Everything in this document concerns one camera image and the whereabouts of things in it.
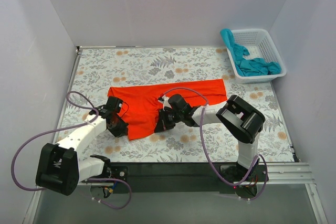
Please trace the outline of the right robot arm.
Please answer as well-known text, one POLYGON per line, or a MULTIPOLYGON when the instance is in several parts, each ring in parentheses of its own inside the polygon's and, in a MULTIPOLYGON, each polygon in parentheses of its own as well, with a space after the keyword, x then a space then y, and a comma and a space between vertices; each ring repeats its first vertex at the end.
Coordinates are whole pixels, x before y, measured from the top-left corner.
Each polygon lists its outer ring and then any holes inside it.
POLYGON ((238 141, 236 168, 226 171, 236 174, 241 181, 251 180, 256 174, 259 162, 258 140, 263 130, 265 116, 237 95, 215 105, 191 106, 180 95, 159 97, 163 108, 159 109, 159 119, 155 133, 173 129, 177 123, 189 127, 222 123, 238 141))

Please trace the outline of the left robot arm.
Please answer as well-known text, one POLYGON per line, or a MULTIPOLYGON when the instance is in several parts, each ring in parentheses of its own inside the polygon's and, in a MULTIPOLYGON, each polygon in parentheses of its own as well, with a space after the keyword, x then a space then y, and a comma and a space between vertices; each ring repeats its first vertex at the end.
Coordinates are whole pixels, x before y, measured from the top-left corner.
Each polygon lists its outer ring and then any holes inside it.
POLYGON ((127 135, 128 124, 119 116, 123 104, 119 98, 108 97, 106 104, 89 112, 83 126, 56 144, 46 144, 40 153, 36 185, 68 196, 84 180, 126 181, 128 169, 112 166, 107 157, 93 154, 83 161, 79 159, 79 155, 99 134, 127 135))

